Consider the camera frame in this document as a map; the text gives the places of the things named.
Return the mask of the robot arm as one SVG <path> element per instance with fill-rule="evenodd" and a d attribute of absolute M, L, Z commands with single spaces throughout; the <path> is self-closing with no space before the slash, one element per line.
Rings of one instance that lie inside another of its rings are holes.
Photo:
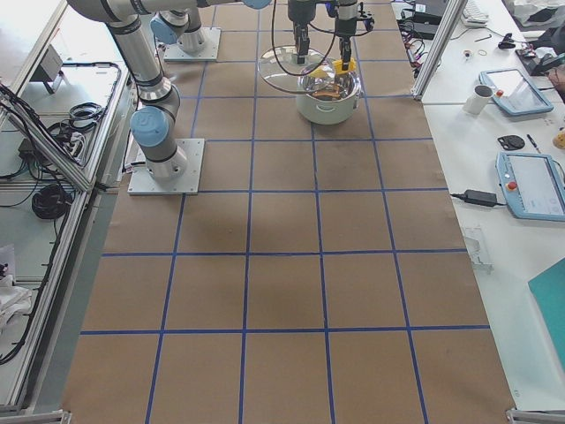
<path fill-rule="evenodd" d="M 165 77 L 141 29 L 143 15 L 152 17 L 157 38 L 173 44 L 184 34 L 200 29 L 200 10 L 217 1 L 70 1 L 81 16 L 101 22 L 132 74 L 142 108 L 130 121 L 132 136 L 146 159 L 146 169 L 155 181 L 177 181 L 189 160 L 178 145 L 173 130 L 180 107 L 180 94 Z"/>
<path fill-rule="evenodd" d="M 307 66 L 309 56 L 317 54 L 310 50 L 310 37 L 308 29 L 316 14 L 318 1 L 289 1 L 287 5 L 288 18 L 293 24 L 294 45 L 273 46 L 269 53 L 273 56 L 278 66 L 288 75 L 294 76 L 289 66 L 283 64 L 283 57 L 289 56 L 289 64 L 300 68 Z M 373 31 L 373 15 L 364 11 L 363 5 L 355 1 L 325 1 L 327 14 L 335 22 L 331 31 L 332 39 L 339 41 L 340 59 L 333 64 L 338 74 L 347 73 L 355 69 L 355 62 L 351 58 L 351 39 L 358 36 L 358 23 L 365 25 L 365 31 Z M 200 14 L 194 8 L 185 10 L 158 11 L 150 22 L 151 30 L 157 40 L 167 45 L 179 43 L 184 35 L 190 36 L 199 32 Z"/>

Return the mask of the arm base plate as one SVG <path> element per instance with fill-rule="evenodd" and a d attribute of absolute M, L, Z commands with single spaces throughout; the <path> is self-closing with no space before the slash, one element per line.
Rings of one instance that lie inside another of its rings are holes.
<path fill-rule="evenodd" d="M 218 27 L 200 27 L 194 32 L 185 32 L 176 44 L 166 47 L 164 60 L 166 62 L 216 61 L 221 32 Z"/>
<path fill-rule="evenodd" d="M 199 192 L 200 175 L 205 150 L 204 139 L 176 139 L 177 152 L 166 162 L 147 161 L 139 150 L 134 165 L 128 194 L 165 195 Z"/>

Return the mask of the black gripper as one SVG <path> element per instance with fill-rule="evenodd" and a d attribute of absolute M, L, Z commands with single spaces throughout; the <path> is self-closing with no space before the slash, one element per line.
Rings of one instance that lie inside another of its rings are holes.
<path fill-rule="evenodd" d="M 304 64 L 310 47 L 307 25 L 315 19 L 316 2 L 314 0 L 289 0 L 287 14 L 289 20 L 296 26 L 296 62 Z"/>
<path fill-rule="evenodd" d="M 373 15 L 362 1 L 329 1 L 328 16 L 335 20 L 335 34 L 340 37 L 340 71 L 348 71 L 351 57 L 351 37 L 369 34 L 374 29 Z"/>

